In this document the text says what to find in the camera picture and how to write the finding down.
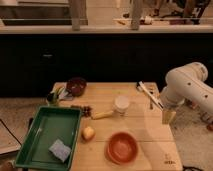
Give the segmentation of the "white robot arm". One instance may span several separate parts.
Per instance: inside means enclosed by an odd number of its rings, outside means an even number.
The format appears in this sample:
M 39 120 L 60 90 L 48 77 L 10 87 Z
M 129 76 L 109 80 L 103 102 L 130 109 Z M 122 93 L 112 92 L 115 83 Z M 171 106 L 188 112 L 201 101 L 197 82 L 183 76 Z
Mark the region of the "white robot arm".
M 162 123 L 169 124 L 185 100 L 197 104 L 203 113 L 201 119 L 213 124 L 213 88 L 205 84 L 208 77 L 206 66 L 192 62 L 170 70 L 166 76 L 166 86 L 159 99 L 163 104 Z

